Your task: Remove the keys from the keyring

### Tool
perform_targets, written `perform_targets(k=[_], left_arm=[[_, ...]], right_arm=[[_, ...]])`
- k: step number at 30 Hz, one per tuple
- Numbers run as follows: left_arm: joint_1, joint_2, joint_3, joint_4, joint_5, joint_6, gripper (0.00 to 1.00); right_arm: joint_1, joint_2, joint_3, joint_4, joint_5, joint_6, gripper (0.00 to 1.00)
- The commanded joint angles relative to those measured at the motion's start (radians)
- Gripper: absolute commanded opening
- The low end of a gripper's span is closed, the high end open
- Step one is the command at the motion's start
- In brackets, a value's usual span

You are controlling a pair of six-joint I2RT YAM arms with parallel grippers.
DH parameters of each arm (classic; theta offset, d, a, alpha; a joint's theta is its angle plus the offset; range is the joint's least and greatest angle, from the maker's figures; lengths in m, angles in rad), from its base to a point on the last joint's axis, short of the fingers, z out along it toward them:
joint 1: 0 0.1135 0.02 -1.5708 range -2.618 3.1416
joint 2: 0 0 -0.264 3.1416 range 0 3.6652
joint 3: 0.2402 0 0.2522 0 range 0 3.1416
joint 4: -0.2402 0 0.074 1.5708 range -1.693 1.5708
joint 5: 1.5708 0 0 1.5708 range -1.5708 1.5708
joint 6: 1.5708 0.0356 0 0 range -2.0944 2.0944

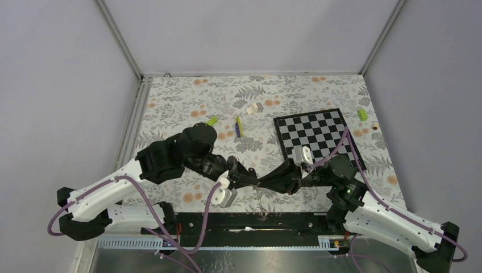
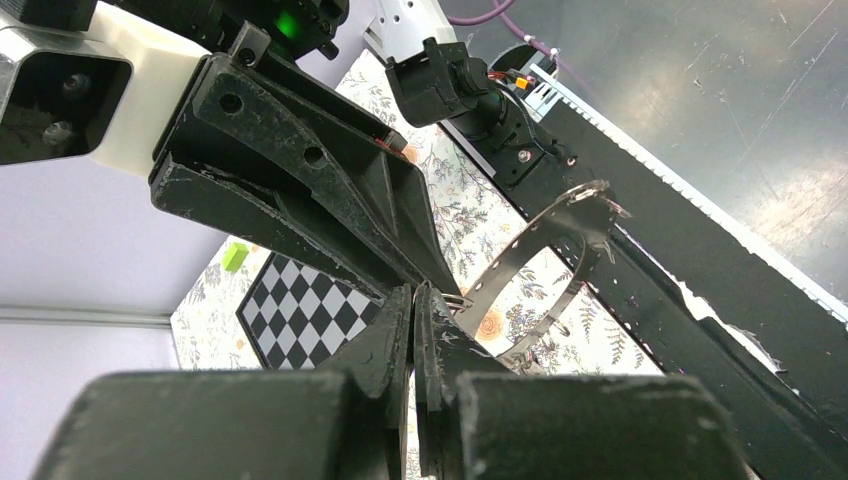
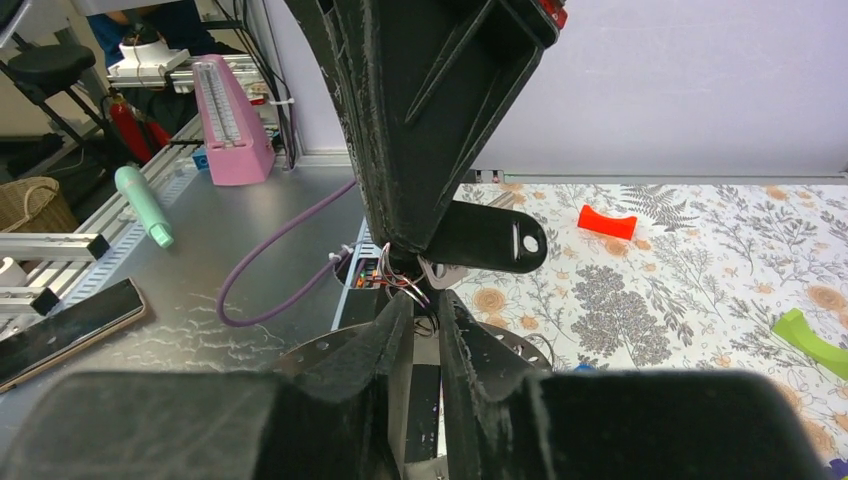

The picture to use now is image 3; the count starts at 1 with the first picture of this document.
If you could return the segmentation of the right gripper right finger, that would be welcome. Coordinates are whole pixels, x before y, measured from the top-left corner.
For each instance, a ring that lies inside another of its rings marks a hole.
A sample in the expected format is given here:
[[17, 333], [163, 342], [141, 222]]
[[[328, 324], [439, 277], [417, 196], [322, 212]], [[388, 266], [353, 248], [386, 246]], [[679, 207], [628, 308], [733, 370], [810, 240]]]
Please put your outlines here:
[[742, 371], [534, 367], [437, 298], [453, 479], [823, 479], [790, 405]]

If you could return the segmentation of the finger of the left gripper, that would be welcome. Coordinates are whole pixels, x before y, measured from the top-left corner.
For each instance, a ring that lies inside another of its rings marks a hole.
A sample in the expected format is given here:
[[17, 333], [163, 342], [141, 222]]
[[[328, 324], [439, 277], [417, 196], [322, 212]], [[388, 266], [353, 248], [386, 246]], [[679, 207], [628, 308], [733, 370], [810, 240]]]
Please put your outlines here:
[[431, 244], [464, 173], [554, 45], [560, 1], [292, 1], [372, 237]]

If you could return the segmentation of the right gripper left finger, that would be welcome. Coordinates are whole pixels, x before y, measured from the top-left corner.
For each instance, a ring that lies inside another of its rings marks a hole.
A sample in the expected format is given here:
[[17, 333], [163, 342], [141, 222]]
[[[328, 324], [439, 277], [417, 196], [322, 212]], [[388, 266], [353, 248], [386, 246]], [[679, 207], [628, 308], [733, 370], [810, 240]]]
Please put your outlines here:
[[277, 373], [83, 372], [37, 403], [7, 451], [5, 479], [397, 479], [412, 332], [329, 381]]

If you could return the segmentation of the black key tag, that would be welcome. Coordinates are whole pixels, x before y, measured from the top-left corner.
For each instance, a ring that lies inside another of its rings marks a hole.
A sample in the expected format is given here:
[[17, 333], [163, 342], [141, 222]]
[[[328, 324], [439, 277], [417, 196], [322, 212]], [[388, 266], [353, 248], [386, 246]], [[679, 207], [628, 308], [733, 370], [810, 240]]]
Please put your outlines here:
[[423, 257], [438, 264], [526, 274], [538, 269], [547, 254], [546, 233], [532, 216], [453, 201]]

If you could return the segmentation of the large silver keyring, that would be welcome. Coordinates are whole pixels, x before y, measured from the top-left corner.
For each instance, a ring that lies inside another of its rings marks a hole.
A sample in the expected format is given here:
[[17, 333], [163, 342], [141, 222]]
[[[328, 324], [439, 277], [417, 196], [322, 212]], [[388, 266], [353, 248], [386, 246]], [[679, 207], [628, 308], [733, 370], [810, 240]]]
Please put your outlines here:
[[419, 257], [417, 267], [402, 267], [387, 243], [377, 267], [388, 282], [384, 304], [371, 322], [335, 330], [304, 343], [281, 357], [276, 372], [293, 380], [313, 370], [333, 381], [347, 381], [364, 362], [364, 349], [388, 346], [376, 335], [386, 322], [410, 330], [411, 347], [400, 347], [395, 360], [412, 357], [414, 364], [439, 366], [447, 380], [461, 378], [470, 387], [513, 390], [524, 378], [552, 374], [550, 359], [529, 340], [501, 327], [476, 321], [444, 282], [431, 262]]

